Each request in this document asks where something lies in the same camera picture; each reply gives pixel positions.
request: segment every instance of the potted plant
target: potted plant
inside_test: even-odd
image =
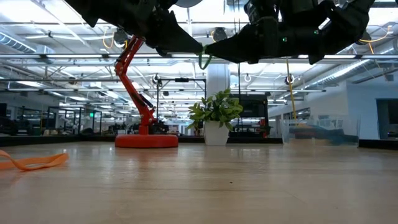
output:
[[[228,140],[229,131],[232,131],[231,121],[239,118],[243,107],[237,98],[230,98],[230,89],[219,91],[207,99],[202,98],[200,103],[189,107],[190,119],[193,123],[189,128],[198,127],[204,121],[205,141],[208,146],[224,146]]]

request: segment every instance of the white pot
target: white pot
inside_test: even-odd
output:
[[[229,130],[223,125],[219,128],[220,122],[206,121],[205,122],[205,141],[208,146],[225,146],[228,140]]]

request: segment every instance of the ceiling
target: ceiling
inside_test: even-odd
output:
[[[116,28],[105,21],[99,21],[96,27],[90,27],[65,1],[44,0],[45,9],[40,8],[32,1],[35,0],[0,0],[0,32],[31,46],[46,46],[48,53],[54,54],[120,54],[122,48],[113,44],[113,32]],[[226,33],[232,36],[248,23],[248,17],[243,10],[236,9],[233,12],[230,6],[225,6],[222,0],[203,0],[198,5],[186,9],[172,6],[179,25],[188,33],[192,30],[192,36],[203,44],[212,43],[211,32],[215,27],[224,27]],[[398,26],[398,7],[372,8],[370,21],[367,31],[373,39],[380,41],[373,43],[375,54],[378,47],[392,41],[397,37]],[[21,54],[8,46],[0,44],[0,54]],[[200,69],[198,59],[194,55],[179,55],[172,58],[161,58],[155,50],[142,46],[138,52],[140,57],[133,60],[128,71],[129,78],[135,83],[138,89],[151,90],[145,92],[145,97],[155,103],[156,91],[153,77],[158,75],[160,78],[206,78],[207,70]],[[342,51],[340,55],[370,54],[368,45],[352,45]],[[114,72],[114,59],[111,58],[53,58],[51,63],[27,58],[6,58],[0,59],[3,69],[0,77],[3,78],[25,78],[32,79],[54,79],[64,80],[69,78],[97,80],[96,82],[79,82],[71,85],[67,82],[43,82],[41,85],[46,88],[66,88],[66,89],[124,89]],[[308,60],[292,59],[289,61],[290,73],[296,78],[295,86],[305,85],[319,77],[321,74],[336,68],[339,65],[355,62],[352,57],[322,60],[316,65],[309,65]],[[231,87],[237,90],[238,66],[224,60],[214,60],[213,63],[223,63],[228,65],[231,73]],[[248,65],[242,63],[240,67],[240,84],[243,91],[252,89],[257,90],[280,90],[287,89],[284,78],[287,75],[287,66],[284,59],[263,60],[259,64]],[[32,85],[21,83],[11,83],[11,88],[39,88]],[[162,99],[162,114],[182,114],[186,115],[185,103],[191,103],[192,99],[204,96],[202,91],[204,86],[200,83],[176,83],[170,82],[164,89],[186,89],[194,91],[170,91],[169,96],[160,94]],[[76,93],[70,91],[54,91],[57,95],[79,96],[86,98],[86,101],[79,101],[69,98],[68,101],[74,103],[84,103],[92,101],[96,103],[125,103],[134,109],[129,95],[125,91],[115,92],[117,97],[101,95],[97,92]],[[273,93],[273,97],[278,99],[280,93]],[[177,105],[180,110],[176,110],[172,100],[179,99],[182,104]],[[113,109],[125,109],[118,105],[113,105]]]

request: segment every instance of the red robotic arm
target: red robotic arm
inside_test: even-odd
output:
[[[141,98],[141,95],[137,92],[137,90],[132,85],[127,74],[127,69],[131,63],[131,60],[134,58],[137,51],[140,49],[144,41],[136,36],[133,36],[130,43],[124,49],[123,53],[117,59],[115,64],[116,75],[122,81],[124,87],[126,87],[127,92],[129,93],[132,101],[138,109],[139,114],[141,115],[141,125],[139,126],[139,134],[147,135],[149,134],[149,126],[156,123],[156,119],[154,118],[155,109],[151,110],[148,108],[144,100]]]

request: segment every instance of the white column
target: white column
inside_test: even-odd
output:
[[[207,67],[206,94],[211,96],[219,91],[224,91],[230,86],[231,72],[228,65],[210,64]]]

